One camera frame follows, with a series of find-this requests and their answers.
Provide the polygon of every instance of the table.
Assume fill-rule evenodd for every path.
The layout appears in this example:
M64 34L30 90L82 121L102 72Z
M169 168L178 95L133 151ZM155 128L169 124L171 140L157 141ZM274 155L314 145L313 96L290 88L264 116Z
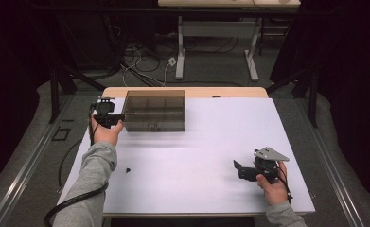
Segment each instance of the table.
M158 0L160 7L179 7L179 8L291 8L297 9L300 5L299 0ZM252 81L258 81L257 71L253 55L255 53L255 43L258 38L257 21L247 22L196 22L183 21L178 19L178 60L176 64L176 79L184 76L185 49L183 38L185 36L202 37L238 37L251 38L249 49L244 51L247 65Z
M120 133L117 169L106 191L104 216L263 215L268 204L262 190L238 178L233 160L253 166L253 150L264 147L291 159L287 168L295 212L314 212L276 108L264 89L107 88L103 96L116 97L119 112L128 90L151 89L185 90L186 131ZM87 134L60 202L79 175L81 156L90 146Z

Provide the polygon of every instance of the person's right arm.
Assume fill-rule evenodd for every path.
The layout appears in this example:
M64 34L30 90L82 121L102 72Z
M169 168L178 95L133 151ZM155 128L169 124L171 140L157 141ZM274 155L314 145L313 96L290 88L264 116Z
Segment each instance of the person's right arm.
M283 162L278 162L279 177L286 181L287 169ZM302 217L296 215L288 202L288 192L285 185L279 180L271 183L263 175L257 175L258 186L264 190L265 198L270 205L266 215L272 226L305 227Z

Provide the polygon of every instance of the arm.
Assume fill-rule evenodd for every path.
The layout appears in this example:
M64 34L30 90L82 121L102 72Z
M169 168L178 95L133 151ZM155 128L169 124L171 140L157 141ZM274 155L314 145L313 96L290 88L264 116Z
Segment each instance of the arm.
M92 119L94 144L83 155L83 161L78 180L69 190L65 201L78 195L99 189L106 184L112 171L116 168L117 136L123 129L123 124L112 129L97 125ZM101 226L105 193L100 193L84 201L72 204L61 210L55 217L54 226Z
M286 181L287 169L283 162L278 162L280 171L278 169L278 175L284 181ZM275 180L271 183L263 175L257 175L258 185L264 189L265 198L270 206L267 209L266 215L268 221L273 226L291 226L291 227L303 227L306 226L305 221L302 217L296 215L288 202L288 193L285 185L279 180Z

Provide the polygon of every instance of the desk foot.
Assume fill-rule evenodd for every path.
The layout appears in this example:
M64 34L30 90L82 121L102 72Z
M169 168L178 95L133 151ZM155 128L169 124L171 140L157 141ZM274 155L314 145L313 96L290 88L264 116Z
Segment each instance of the desk foot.
M178 56L176 63L176 79L182 79L184 77L184 66L185 66L185 50L183 50L183 55Z
M255 69L255 62L253 60L253 57L249 57L249 50L245 50L244 55L246 56L247 66L249 67L250 78L253 82L257 82L258 74L257 70Z

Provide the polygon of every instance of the gray sweatshirt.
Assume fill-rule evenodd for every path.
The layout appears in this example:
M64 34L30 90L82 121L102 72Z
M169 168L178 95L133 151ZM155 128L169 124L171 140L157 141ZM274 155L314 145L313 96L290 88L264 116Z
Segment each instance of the gray sweatshirt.
M92 145L82 159L78 180L67 193L65 201L99 189L108 182L111 172L116 168L116 149L108 143L99 142ZM101 226L104 202L105 193L101 193L70 205L55 216L53 226ZM306 226L287 201L270 206L267 218L273 226Z

